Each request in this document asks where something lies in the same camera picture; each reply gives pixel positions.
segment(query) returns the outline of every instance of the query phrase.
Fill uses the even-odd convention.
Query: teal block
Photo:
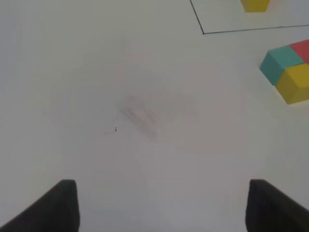
[[[302,58],[288,45],[269,50],[261,64],[260,70],[270,83],[275,85],[284,69],[303,63]]]

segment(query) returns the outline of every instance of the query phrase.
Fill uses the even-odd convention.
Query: colored blocks
[[[302,63],[304,63],[302,58],[290,46],[284,46],[269,50],[260,70],[270,83],[275,85],[285,68]]]
[[[245,12],[265,12],[270,0],[240,0]]]
[[[290,46],[305,63],[309,63],[309,40],[293,43]]]
[[[309,65],[287,68],[275,86],[287,104],[309,100]]]

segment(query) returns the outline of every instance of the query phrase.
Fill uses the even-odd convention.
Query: red block
[[[303,61],[309,64],[309,40],[293,43],[290,47],[303,59]]]

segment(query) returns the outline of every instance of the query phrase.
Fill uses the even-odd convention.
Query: toy block
[[[287,104],[309,100],[309,65],[285,69],[275,87]]]
[[[265,12],[270,0],[240,0],[245,12]]]
[[[309,40],[293,43],[290,47],[303,59],[305,63],[309,63]]]
[[[260,70],[275,85],[285,68],[302,64],[304,61],[290,46],[269,50],[261,64]]]

